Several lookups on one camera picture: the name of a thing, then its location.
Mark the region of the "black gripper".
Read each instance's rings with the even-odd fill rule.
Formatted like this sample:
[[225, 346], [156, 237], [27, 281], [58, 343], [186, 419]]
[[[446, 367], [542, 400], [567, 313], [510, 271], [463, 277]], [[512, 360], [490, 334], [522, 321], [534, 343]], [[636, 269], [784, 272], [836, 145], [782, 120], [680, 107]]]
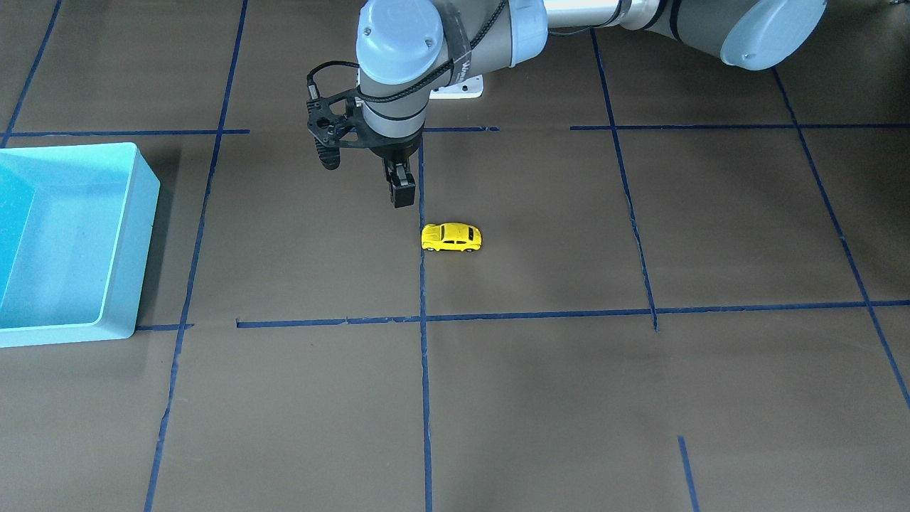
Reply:
[[384, 159], [385, 178], [390, 189], [390, 201], [396, 208], [414, 205], [416, 181], [412, 175], [411, 155], [418, 151], [423, 142], [423, 133], [407, 137], [386, 137], [377, 135], [370, 151]]

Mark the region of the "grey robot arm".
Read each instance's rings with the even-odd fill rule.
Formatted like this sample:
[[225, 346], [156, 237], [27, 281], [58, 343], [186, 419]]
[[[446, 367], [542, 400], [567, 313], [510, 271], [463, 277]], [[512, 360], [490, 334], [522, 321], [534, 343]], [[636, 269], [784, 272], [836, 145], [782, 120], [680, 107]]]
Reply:
[[368, 1], [360, 10], [358, 93], [390, 200], [412, 206], [410, 156], [430, 93], [536, 58], [558, 28], [620, 26], [672, 38], [731, 67], [764, 70], [815, 31], [825, 1]]

